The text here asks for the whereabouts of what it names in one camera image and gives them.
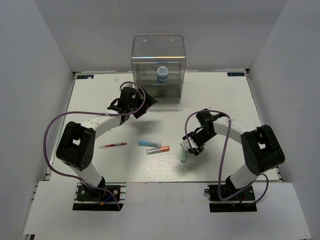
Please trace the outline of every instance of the cable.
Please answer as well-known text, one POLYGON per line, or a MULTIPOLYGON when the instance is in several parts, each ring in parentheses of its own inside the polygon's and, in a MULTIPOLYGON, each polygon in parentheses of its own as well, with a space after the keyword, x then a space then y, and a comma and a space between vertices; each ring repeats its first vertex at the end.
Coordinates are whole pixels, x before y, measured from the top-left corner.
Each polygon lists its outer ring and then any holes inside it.
POLYGON ((266 195, 266 193, 267 193, 267 191, 268 191, 268 188, 269 188, 269 178, 268 178, 268 176, 265 175, 264 173, 262 173, 261 175, 263 175, 263 176, 265 177, 265 180, 266 180, 264 192, 262 193, 262 195, 261 195, 257 200, 255 200, 254 202, 250 202, 250 203, 246 204, 246 206, 250 206, 250 205, 253 205, 253 204, 256 204, 257 202, 259 202, 261 199, 264 198, 264 196, 266 195))
MULTIPOLYGON (((138 84, 134 83, 134 82, 131 82, 131 81, 126 81, 124 83, 122 83, 120 85, 120 90, 122 89, 122 86, 124 84, 134 84, 135 86, 137 86, 138 89, 140 89, 142 91, 142 94, 143 94, 143 101, 142 101, 142 104, 140 105, 140 107, 138 107, 137 110, 133 111, 133 112, 128 112, 128 113, 117 113, 117 114, 108 114, 108 116, 110 117, 115 117, 115 116, 127 116, 127 115, 131 115, 131 114, 135 114, 137 113, 142 107, 143 105, 145 104, 146 102, 146 93, 144 91, 144 89, 142 87, 140 87, 138 84)), ((87 182, 85 182, 84 179, 82 179, 81 177, 79 176, 75 176, 75 175, 70 175, 70 174, 66 174, 66 173, 63 173, 63 172, 60 172, 58 170, 56 170, 51 164, 50 164, 50 161, 49 161, 49 158, 48 158, 48 153, 47 153, 47 137, 48 137, 48 132, 49 132, 49 129, 50 127, 52 126, 52 124, 59 118, 63 117, 63 116, 66 116, 66 115, 69 115, 69 114, 88 114, 88 115, 98 115, 98 116, 105 116, 106 114, 104 112, 90 112, 90 111, 67 111, 67 112, 64 112, 64 113, 61 113, 59 114, 58 116, 56 116, 55 118, 53 118, 48 126, 46 127, 45 131, 44 131, 44 136, 43 136, 43 143, 42 143, 42 148, 43 148, 43 155, 44 155, 44 159, 45 159, 45 162, 47 164, 47 166, 49 167, 49 169, 51 169, 54 173, 56 174, 59 174, 61 176, 64 176, 64 177, 69 177, 69 178, 74 178, 74 179, 77 179, 79 180, 80 182, 82 182, 85 186, 87 186, 88 188, 91 188, 91 189, 95 189, 95 190, 100 190, 100 191, 104 191, 104 192, 107 192, 110 194, 110 196, 114 199, 117 207, 119 208, 119 210, 121 210, 121 207, 116 199, 116 197, 113 195, 113 193, 111 191, 109 191, 108 189, 106 188, 102 188, 102 187, 95 187, 87 182)))
POLYGON ((246 190, 248 187, 250 187, 252 185, 252 182, 249 183, 248 185, 244 186, 243 188, 241 188, 240 190, 236 191, 235 193, 231 194, 228 197, 223 198, 221 195, 221 177, 222 177, 222 168, 224 165, 224 160, 225 160, 225 155, 226 155, 226 150, 227 150, 227 145, 228 145, 228 140, 229 140, 229 135, 230 135, 230 131, 231 131, 231 118, 228 114, 226 114, 225 112, 222 111, 217 111, 217 110, 200 110, 200 111, 196 111, 192 114, 190 114, 186 121, 185 121, 185 125, 184 125, 184 133, 185 133, 185 137, 186 140, 191 148, 191 143, 188 137, 188 132, 187 132, 187 125, 188 125, 188 121, 189 119, 193 116, 196 115, 198 113, 204 113, 204 112, 211 112, 211 113, 218 113, 218 114, 222 114, 224 116, 226 116, 229 121, 228 121, 228 129, 227 129, 227 133, 225 135, 225 140, 224 140, 224 145, 223 145, 223 150, 222 150, 222 155, 221 155, 221 161, 220 161, 220 167, 219 167, 219 174, 218 174, 218 197, 221 201, 227 201, 230 200, 232 198, 234 198, 235 196, 237 196, 238 194, 242 193, 244 190, 246 190))

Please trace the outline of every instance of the orange cap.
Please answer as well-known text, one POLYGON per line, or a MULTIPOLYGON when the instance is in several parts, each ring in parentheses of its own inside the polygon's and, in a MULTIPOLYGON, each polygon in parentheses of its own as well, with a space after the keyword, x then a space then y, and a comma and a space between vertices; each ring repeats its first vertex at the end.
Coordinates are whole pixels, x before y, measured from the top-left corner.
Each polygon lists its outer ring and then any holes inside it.
POLYGON ((169 146, 162 146, 161 147, 161 152, 168 152, 170 151, 170 147, 169 146))

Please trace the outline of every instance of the white table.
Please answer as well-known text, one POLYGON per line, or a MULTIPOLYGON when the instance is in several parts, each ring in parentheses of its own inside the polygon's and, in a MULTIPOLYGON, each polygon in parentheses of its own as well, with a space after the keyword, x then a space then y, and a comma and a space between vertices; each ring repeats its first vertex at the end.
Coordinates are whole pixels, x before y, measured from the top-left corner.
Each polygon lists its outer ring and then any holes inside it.
MULTIPOLYGON (((310 238, 291 183, 273 182, 257 212, 210 212, 205 183, 130 182, 119 211, 74 211, 75 182, 40 182, 24 234, 37 240, 310 238)), ((260 196, 265 183, 253 184, 260 196)))
MULTIPOLYGON (((111 101, 120 96, 119 86, 125 81, 133 81, 132 73, 95 74, 93 79, 77 79, 68 111, 104 112, 111 101)), ((224 136, 215 136, 205 144, 205 150, 199 156, 189 155, 187 163, 180 163, 180 142, 186 118, 204 108, 226 112, 248 125, 261 126, 246 77, 228 77, 225 72, 187 72, 181 103, 156 104, 139 119, 131 116, 122 126, 103 134, 95 141, 94 166, 106 182, 216 182, 224 136), (146 155, 148 148, 138 146, 139 140, 169 145, 170 151, 146 155), (128 144, 99 149, 102 144, 121 142, 128 144)), ((66 117, 65 123, 81 123, 90 118, 93 116, 73 114, 66 117)), ((189 121, 188 132, 198 126, 194 116, 189 121)), ((230 140, 222 179, 243 164, 242 146, 230 140)), ((61 172, 74 174, 55 157, 53 165, 61 172)), ((279 179, 275 169, 268 171, 267 175, 270 180, 279 179)), ((55 173, 50 180, 76 181, 55 173)))

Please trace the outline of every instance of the green tube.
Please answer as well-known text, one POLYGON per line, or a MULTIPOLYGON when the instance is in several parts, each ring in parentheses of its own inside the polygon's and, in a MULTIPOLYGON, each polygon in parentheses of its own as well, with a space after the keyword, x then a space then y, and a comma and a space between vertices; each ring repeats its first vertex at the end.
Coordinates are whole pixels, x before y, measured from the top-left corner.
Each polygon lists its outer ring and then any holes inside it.
POLYGON ((183 152, 182 152, 182 155, 181 155, 180 162, 182 162, 183 164, 185 164, 186 161, 187 161, 187 157, 188 157, 188 152, 187 152, 187 151, 183 151, 183 152))

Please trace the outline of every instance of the test tube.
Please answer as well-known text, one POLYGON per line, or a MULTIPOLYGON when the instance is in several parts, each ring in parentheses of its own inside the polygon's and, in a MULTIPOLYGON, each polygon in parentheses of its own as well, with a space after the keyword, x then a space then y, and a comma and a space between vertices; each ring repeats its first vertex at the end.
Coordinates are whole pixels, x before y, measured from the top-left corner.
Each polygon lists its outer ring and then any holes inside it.
POLYGON ((169 146, 163 146, 163 147, 156 147, 156 148, 151 148, 146 150, 146 154, 150 155, 150 154, 158 154, 158 153, 163 153, 163 152, 168 152, 170 151, 170 147, 169 146))
POLYGON ((161 148, 161 143, 159 142, 152 142, 152 141, 143 141, 140 140, 138 142, 139 146, 146 146, 146 147, 151 147, 151 148, 161 148))
POLYGON ((181 155, 181 158, 180 158, 180 162, 182 162, 183 164, 185 164, 186 161, 187 161, 187 157, 188 157, 188 152, 187 152, 187 151, 183 151, 183 152, 182 152, 182 155, 181 155))

